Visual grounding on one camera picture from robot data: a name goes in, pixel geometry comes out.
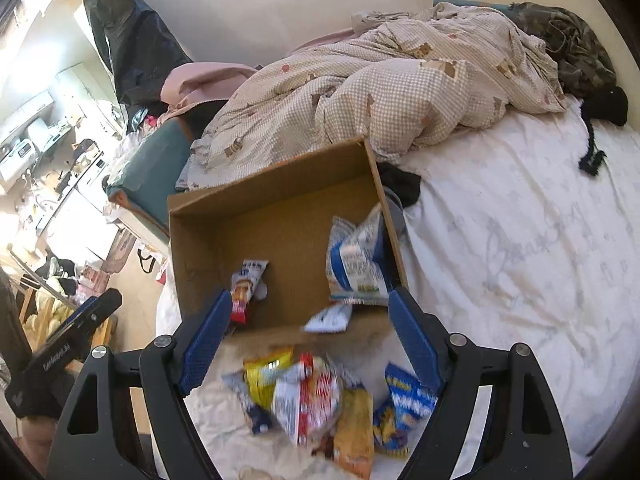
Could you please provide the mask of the person's left hand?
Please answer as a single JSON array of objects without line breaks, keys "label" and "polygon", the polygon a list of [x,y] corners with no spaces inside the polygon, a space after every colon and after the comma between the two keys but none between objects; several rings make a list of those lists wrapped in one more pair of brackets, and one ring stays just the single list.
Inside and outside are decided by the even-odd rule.
[{"label": "person's left hand", "polygon": [[21,421],[22,436],[16,440],[18,447],[43,477],[58,422],[46,416],[25,417]]}]

